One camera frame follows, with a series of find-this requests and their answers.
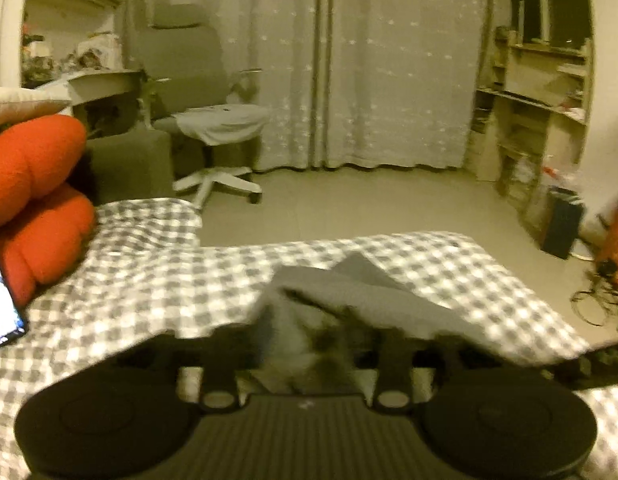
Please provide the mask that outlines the grey t-shirt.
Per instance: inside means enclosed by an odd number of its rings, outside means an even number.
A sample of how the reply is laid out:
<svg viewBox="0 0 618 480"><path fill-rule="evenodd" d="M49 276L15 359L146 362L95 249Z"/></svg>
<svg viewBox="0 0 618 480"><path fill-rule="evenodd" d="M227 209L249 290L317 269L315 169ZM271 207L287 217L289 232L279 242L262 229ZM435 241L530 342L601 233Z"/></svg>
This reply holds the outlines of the grey t-shirt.
<svg viewBox="0 0 618 480"><path fill-rule="evenodd" d="M260 352L253 376L271 393L369 392L355 359L383 328L425 340L457 335L495 348L482 328L415 295L359 252L330 269L282 266L262 289L251 327Z"/></svg>

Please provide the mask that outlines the grey white checkered bedsheet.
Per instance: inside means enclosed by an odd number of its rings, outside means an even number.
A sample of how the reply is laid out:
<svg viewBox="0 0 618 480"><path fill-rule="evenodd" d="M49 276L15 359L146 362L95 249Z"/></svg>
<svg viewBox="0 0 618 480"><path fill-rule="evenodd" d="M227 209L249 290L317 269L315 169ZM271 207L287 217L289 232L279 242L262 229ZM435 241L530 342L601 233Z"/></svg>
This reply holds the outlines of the grey white checkered bedsheet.
<svg viewBox="0 0 618 480"><path fill-rule="evenodd" d="M27 336L0 349L0 479L28 473L13 435L33 393L164 330L203 336L251 314L283 266L326 275L360 254L435 314L458 315L501 353L530 364L586 342L470 237L424 231L282 244L204 247L181 200L124 200L96 211L84 258L27 307Z"/></svg>

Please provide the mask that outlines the dark grey bedside cube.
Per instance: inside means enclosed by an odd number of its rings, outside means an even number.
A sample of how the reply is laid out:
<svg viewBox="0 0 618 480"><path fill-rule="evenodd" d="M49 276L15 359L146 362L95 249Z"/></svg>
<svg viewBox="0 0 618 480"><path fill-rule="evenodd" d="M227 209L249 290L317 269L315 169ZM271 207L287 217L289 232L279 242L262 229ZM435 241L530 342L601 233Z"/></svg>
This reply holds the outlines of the dark grey bedside cube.
<svg viewBox="0 0 618 480"><path fill-rule="evenodd" d="M170 136L135 128L89 140L68 181L96 205L173 197Z"/></svg>

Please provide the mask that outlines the black smartphone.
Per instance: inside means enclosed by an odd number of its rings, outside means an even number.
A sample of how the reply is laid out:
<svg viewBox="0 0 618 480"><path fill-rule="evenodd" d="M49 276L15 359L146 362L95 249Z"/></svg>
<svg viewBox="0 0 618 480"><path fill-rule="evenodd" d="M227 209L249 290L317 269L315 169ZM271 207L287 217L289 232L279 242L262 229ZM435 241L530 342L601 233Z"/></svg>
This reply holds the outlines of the black smartphone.
<svg viewBox="0 0 618 480"><path fill-rule="evenodd" d="M18 312L0 270L0 348L23 337L26 332L24 318Z"/></svg>

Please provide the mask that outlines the orange plush cushion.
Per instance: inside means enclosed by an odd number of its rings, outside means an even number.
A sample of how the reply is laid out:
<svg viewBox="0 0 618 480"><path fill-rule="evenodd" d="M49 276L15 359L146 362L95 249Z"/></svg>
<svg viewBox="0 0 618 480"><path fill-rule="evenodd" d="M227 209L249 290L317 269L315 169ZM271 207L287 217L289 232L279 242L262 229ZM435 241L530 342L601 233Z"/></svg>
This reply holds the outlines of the orange plush cushion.
<svg viewBox="0 0 618 480"><path fill-rule="evenodd" d="M49 115L0 133L0 270L18 308L82 255L96 210L68 178L86 148L78 119Z"/></svg>

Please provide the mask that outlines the white cloth on chair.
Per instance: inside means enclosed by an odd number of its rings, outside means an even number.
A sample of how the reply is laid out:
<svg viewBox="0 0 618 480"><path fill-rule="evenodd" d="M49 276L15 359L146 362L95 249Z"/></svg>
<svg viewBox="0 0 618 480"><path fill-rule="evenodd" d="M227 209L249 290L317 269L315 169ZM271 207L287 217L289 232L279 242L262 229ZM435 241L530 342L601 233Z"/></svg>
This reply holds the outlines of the white cloth on chair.
<svg viewBox="0 0 618 480"><path fill-rule="evenodd" d="M255 104L220 104L189 108L172 117L185 136L208 146L221 146L260 136L270 113L266 107Z"/></svg>

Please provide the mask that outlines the red cylindrical container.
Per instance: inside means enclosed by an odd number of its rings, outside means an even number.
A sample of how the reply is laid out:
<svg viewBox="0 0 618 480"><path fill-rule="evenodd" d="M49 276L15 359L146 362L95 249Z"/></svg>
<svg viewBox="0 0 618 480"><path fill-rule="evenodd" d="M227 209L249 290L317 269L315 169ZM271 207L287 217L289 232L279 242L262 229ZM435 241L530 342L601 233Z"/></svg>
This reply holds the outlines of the red cylindrical container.
<svg viewBox="0 0 618 480"><path fill-rule="evenodd" d="M612 267L615 269L610 274L610 280L612 284L618 286L618 208L612 217L612 223L607 231L601 250L595 258L598 266L604 266L609 261L612 262Z"/></svg>

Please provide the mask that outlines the grey office chair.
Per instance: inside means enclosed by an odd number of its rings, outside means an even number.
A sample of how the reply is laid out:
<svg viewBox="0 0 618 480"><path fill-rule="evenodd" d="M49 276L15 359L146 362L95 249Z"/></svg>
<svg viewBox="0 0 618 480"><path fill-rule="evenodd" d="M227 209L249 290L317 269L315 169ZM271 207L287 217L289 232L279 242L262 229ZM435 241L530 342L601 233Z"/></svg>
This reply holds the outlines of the grey office chair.
<svg viewBox="0 0 618 480"><path fill-rule="evenodd" d="M213 162L213 150L185 136L173 114L189 108L243 102L255 89L251 75L257 68L241 70L230 76L222 61L218 32L210 24L202 6L194 3L157 3L148 19L149 37L142 41L139 62L146 82L142 87L140 110L143 124L163 131L173 140L187 139L202 166L173 182L180 194L193 190L192 205L201 210L216 185L244 194L253 204L262 200L262 188L253 181L250 166L219 167Z"/></svg>

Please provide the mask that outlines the white desk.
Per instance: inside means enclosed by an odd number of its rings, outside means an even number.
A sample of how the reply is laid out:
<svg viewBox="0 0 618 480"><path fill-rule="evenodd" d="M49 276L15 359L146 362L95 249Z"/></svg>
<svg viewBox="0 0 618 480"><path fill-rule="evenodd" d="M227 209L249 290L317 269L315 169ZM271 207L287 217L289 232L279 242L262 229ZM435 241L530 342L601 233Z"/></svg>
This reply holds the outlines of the white desk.
<svg viewBox="0 0 618 480"><path fill-rule="evenodd" d="M134 91L140 78L140 70L81 70L42 84L38 90L78 106Z"/></svg>

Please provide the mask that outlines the wooden shelf unit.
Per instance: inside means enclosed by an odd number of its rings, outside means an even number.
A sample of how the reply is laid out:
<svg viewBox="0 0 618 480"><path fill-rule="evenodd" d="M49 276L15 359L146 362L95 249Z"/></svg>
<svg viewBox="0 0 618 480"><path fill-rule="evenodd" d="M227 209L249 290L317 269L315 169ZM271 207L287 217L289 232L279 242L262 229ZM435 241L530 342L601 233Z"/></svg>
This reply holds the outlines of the wooden shelf unit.
<svg viewBox="0 0 618 480"><path fill-rule="evenodd" d="M476 88L464 167L514 206L540 238L550 188L575 190L588 132L594 43L555 47L524 42L499 26Z"/></svg>

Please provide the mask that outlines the grey star patterned curtain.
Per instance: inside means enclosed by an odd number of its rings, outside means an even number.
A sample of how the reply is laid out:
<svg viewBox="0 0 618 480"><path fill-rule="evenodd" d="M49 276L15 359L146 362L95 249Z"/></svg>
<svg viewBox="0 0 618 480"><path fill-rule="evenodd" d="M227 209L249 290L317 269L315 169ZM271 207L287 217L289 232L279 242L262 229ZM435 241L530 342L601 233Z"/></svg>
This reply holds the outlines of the grey star patterned curtain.
<svg viewBox="0 0 618 480"><path fill-rule="evenodd" d="M202 6L228 74L259 70L258 170L462 165L484 0L126 0L140 68L157 3Z"/></svg>

